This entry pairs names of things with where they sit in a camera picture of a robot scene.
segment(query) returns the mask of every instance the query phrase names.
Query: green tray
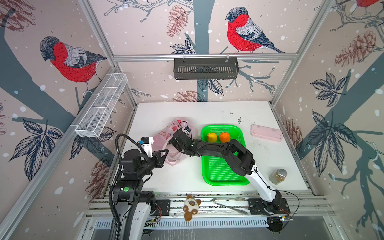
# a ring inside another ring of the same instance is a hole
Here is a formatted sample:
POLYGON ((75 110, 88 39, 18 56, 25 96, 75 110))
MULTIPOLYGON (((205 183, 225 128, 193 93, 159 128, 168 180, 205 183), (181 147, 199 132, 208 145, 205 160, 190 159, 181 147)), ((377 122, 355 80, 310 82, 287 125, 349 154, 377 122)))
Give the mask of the green tray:
MULTIPOLYGON (((207 141, 207 134, 214 132, 218 137, 222 132, 231 135, 231 139, 236 139, 245 147, 243 132, 240 128, 233 125, 208 125, 201 130, 201 140, 207 141)), ((206 183, 213 186, 221 185, 247 185, 249 181, 240 175, 234 173, 227 162, 220 157, 203 156, 201 157, 202 173, 206 183)))

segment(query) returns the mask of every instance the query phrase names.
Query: jar lid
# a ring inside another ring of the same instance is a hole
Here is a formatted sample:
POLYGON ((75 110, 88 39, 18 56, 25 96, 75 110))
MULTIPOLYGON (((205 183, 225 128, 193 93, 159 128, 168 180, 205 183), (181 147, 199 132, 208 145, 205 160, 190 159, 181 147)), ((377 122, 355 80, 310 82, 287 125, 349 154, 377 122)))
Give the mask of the jar lid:
POLYGON ((286 177, 287 176, 287 171, 284 170, 284 169, 279 169, 277 171, 277 174, 280 176, 280 177, 286 177))

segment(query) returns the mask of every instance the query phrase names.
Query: yellow fruit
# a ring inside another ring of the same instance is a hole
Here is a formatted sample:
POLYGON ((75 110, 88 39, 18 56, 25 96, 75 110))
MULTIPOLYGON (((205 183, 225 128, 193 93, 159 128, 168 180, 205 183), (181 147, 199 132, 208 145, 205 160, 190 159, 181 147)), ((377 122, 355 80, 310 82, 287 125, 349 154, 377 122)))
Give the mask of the yellow fruit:
POLYGON ((207 141, 208 142, 216 142, 217 141, 217 135, 214 132, 208 133, 207 141))
POLYGON ((227 132, 223 132, 218 138, 220 139, 220 142, 229 142, 231 140, 231 135, 227 132))

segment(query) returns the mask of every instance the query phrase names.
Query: brown and white plush toy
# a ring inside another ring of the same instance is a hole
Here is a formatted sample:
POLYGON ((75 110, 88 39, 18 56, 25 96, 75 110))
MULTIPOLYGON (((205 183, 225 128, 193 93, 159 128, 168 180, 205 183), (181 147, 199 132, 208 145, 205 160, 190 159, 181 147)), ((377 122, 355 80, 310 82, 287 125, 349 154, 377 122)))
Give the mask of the brown and white plush toy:
POLYGON ((199 209, 199 205, 201 203, 200 199, 194 199, 190 194, 187 196, 187 200, 184 202, 183 211, 184 219, 189 222, 192 220, 192 215, 197 214, 197 210, 199 209))

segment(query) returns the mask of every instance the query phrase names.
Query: white wire shelf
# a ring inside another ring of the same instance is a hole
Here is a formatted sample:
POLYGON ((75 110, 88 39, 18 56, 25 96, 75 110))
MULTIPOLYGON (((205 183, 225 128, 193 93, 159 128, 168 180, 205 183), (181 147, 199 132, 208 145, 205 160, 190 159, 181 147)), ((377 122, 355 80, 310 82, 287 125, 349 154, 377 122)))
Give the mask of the white wire shelf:
POLYGON ((113 73, 98 93, 91 107, 76 127, 80 137, 99 137, 128 79, 124 73, 113 73))

